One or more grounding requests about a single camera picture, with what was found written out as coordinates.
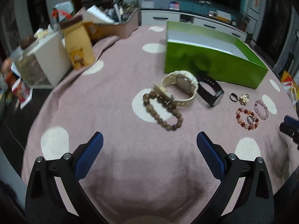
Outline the clear storage bin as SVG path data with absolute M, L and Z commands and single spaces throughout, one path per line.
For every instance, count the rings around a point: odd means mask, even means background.
M 171 0 L 138 0 L 141 9 L 168 10 Z

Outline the gold flower brooch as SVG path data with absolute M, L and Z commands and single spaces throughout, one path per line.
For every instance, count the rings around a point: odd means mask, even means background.
M 241 103 L 241 105 L 247 105 L 247 103 L 249 102 L 249 94 L 240 95 L 239 102 Z

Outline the small potted plant right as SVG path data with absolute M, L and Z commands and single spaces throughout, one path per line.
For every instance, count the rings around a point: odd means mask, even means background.
M 251 22 L 251 17 L 245 11 L 243 11 L 241 15 L 241 22 L 240 22 L 241 30 L 246 31 L 246 27 L 247 25 L 250 24 L 250 22 Z

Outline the white paper sheet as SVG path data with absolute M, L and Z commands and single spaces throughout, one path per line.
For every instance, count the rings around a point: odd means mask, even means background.
M 90 7 L 87 12 L 93 15 L 99 21 L 99 23 L 113 24 L 115 22 L 107 14 L 103 13 L 103 11 L 101 11 L 96 5 Z

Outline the pink desk organizer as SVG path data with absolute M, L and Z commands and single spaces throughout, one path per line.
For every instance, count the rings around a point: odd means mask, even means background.
M 82 8 L 75 14 L 75 17 L 79 15 L 83 17 L 84 27 L 91 41 L 95 42 L 114 35 L 122 39 L 128 38 L 131 33 L 138 29 L 139 14 L 140 9 L 137 8 L 133 12 L 124 14 L 126 21 L 108 23 L 87 12 L 86 8 Z

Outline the white box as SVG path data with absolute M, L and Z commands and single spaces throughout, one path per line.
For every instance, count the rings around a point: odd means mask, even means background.
M 14 63 L 27 86 L 39 89 L 54 88 L 71 68 L 58 32 L 34 41 Z

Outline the white TV cabinet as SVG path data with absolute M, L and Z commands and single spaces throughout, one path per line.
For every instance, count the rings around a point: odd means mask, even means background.
M 166 25 L 168 21 L 172 22 L 186 22 L 201 27 L 210 28 L 216 31 L 224 32 L 239 38 L 245 42 L 247 34 L 240 31 L 232 25 L 217 21 L 212 18 L 204 16 L 193 15 L 183 12 L 167 11 L 167 10 L 141 10 L 140 19 L 142 25 Z

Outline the pink polka dot blanket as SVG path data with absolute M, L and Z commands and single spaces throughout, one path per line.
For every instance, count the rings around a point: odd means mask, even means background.
M 200 97 L 180 113 L 181 128 L 167 131 L 146 111 L 142 97 L 164 77 L 166 28 L 141 26 L 127 39 L 106 38 L 91 67 L 57 85 L 30 129 L 22 180 L 37 157 L 73 152 L 95 132 L 104 146 L 80 184 L 109 223 L 191 223 L 216 191 L 216 180 L 196 144 L 204 131 L 240 159 L 262 157 L 272 188 L 298 167 L 298 150 L 279 131 L 290 99 L 271 72 L 256 90 L 222 83 L 224 96 L 208 107 Z M 239 97 L 249 94 L 247 105 Z

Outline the yellow bear paper bag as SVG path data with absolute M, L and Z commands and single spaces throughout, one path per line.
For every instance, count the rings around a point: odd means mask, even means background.
M 82 15 L 60 24 L 65 39 L 65 48 L 74 69 L 79 70 L 94 63 L 92 43 L 84 27 Z

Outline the cream wrist watch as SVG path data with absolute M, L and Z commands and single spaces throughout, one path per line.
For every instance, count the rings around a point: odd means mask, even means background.
M 176 86 L 181 91 L 191 95 L 188 99 L 177 99 L 168 92 L 167 87 Z M 196 94 L 199 89 L 199 82 L 197 78 L 189 71 L 180 70 L 174 71 L 166 75 L 160 84 L 153 83 L 155 91 L 158 95 L 173 103 L 176 107 L 189 107 L 193 104 Z

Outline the green cardboard box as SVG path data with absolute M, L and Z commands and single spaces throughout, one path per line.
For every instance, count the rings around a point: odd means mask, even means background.
M 268 72 L 256 53 L 224 32 L 182 22 L 167 22 L 165 73 L 186 70 L 195 76 L 258 88 Z

